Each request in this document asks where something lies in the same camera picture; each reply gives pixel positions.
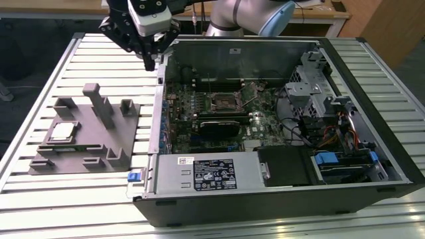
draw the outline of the barcode sticker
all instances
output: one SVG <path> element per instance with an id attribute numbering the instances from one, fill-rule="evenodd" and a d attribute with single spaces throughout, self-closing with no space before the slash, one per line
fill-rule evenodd
<path id="1" fill-rule="evenodd" d="M 178 157 L 177 164 L 193 164 L 193 157 Z"/>

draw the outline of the motherboard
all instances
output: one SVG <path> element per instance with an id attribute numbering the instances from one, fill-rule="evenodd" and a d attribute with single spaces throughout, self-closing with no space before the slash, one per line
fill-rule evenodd
<path id="1" fill-rule="evenodd" d="M 172 153 L 241 152 L 285 145 L 273 109 L 278 88 L 266 86 L 261 81 L 230 88 L 169 82 Z M 219 88 L 225 91 L 210 91 Z"/>

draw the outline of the blue latch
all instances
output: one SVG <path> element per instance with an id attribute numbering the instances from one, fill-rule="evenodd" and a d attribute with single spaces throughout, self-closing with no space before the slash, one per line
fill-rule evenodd
<path id="1" fill-rule="evenodd" d="M 314 156 L 315 163 L 319 165 L 322 163 L 338 163 L 338 158 L 335 153 L 326 152 L 326 153 L 318 153 Z"/>
<path id="2" fill-rule="evenodd" d="M 126 176 L 126 181 L 129 183 L 140 182 L 141 181 L 141 173 L 129 173 Z"/>
<path id="3" fill-rule="evenodd" d="M 374 151 L 370 151 L 370 152 L 369 152 L 369 156 L 370 156 L 373 162 L 375 163 L 375 162 L 378 161 L 377 153 L 374 153 Z"/>

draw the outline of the floor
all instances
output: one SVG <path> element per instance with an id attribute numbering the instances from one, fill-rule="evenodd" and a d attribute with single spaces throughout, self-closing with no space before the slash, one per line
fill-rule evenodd
<path id="1" fill-rule="evenodd" d="M 98 24 L 97 20 L 0 20 L 0 45 L 1 40 L 9 43 L 14 41 L 18 44 L 26 59 L 26 62 L 20 62 L 18 68 L 32 71 L 30 75 L 18 81 L 0 79 L 14 95 L 12 102 L 0 101 L 0 158 L 8 147 L 6 142 L 14 137 L 73 33 L 97 32 Z M 0 62 L 8 61 L 8 58 L 1 59 L 2 57 L 8 56 L 1 53 L 0 48 Z M 425 41 L 421 41 L 394 72 L 422 104 L 425 104 L 423 66 Z"/>

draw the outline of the power supply label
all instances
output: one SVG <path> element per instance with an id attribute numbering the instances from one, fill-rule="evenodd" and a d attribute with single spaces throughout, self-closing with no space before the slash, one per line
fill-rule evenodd
<path id="1" fill-rule="evenodd" d="M 235 189 L 233 159 L 193 161 L 194 190 Z"/>

